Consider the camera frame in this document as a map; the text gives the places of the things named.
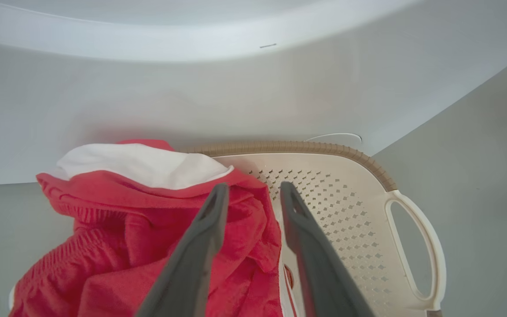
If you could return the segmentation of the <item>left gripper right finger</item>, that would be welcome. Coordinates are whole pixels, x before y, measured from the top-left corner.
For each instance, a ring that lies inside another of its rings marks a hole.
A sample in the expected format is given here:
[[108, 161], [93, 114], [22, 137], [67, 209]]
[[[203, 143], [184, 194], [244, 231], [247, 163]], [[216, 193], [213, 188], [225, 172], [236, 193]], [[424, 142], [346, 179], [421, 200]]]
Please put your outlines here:
[[280, 185], [287, 246], [296, 255], [306, 317], [373, 317], [374, 313], [296, 187]]

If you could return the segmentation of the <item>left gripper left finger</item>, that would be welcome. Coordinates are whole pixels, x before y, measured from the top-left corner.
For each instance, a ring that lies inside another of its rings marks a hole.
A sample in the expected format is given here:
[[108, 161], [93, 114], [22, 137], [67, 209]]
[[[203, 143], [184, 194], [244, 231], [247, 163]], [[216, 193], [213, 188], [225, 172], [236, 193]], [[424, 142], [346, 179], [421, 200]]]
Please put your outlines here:
[[151, 287], [137, 317], [204, 317], [213, 259], [224, 242], [228, 185], [215, 185]]

